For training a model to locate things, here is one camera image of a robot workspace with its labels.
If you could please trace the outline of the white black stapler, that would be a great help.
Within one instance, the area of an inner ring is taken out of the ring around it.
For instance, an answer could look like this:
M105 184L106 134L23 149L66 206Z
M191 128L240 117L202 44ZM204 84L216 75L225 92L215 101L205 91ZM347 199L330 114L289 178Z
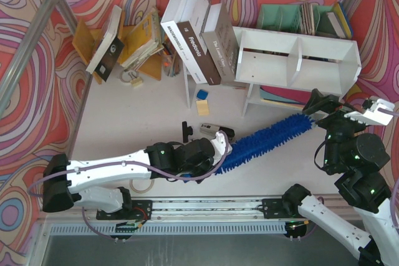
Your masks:
M218 131L223 131L229 139L233 139L235 137L235 131L233 129L210 123L202 123L199 130L200 132L208 135L214 135Z

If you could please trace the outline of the blue microfiber duster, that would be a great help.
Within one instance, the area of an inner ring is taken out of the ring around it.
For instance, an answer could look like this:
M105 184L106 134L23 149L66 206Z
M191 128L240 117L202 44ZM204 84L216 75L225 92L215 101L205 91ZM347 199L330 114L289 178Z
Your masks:
M288 141L313 129L315 121L310 116L296 113L270 127L258 130L232 144L232 152L227 155L224 163L215 175L227 173L238 166L250 162Z

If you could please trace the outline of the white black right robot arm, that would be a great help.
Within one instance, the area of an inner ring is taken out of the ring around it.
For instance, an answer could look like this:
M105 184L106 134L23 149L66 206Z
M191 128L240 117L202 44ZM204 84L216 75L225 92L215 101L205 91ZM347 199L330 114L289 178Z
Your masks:
M382 139L365 132L372 125L387 126L394 104L377 97L366 99L358 110L335 95L312 90L303 113L326 113L317 126L326 130L320 144L324 162L319 169L328 175L340 174L335 186L359 214L361 230L325 207L312 193L295 184L282 196L288 215L302 216L340 242L359 265L398 265L398 217L396 189L390 189L380 170L390 161Z

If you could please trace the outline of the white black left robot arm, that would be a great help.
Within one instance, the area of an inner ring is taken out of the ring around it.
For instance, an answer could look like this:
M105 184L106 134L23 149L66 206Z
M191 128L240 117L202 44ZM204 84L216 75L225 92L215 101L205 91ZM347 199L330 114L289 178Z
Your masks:
M225 153L222 136L201 138L187 144L155 143L134 153L93 161L53 156L43 172L43 211L61 212L86 206L115 213L128 208L128 189L103 185L128 179L195 178L200 182Z

